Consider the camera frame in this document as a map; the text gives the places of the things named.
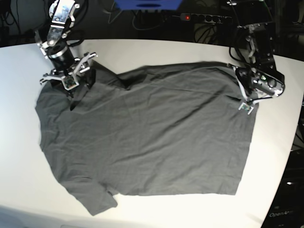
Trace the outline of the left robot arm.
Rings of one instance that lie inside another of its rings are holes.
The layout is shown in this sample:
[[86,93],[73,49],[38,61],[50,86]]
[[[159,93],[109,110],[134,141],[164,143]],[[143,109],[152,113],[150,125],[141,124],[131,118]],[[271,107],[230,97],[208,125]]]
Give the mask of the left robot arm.
[[259,92],[278,97],[285,90],[285,76],[276,69],[273,44],[268,25],[273,22],[264,0],[228,0],[235,13],[237,28],[245,34],[248,56],[240,53],[237,38],[234,48],[244,68],[235,70],[237,79],[245,89],[245,95]]

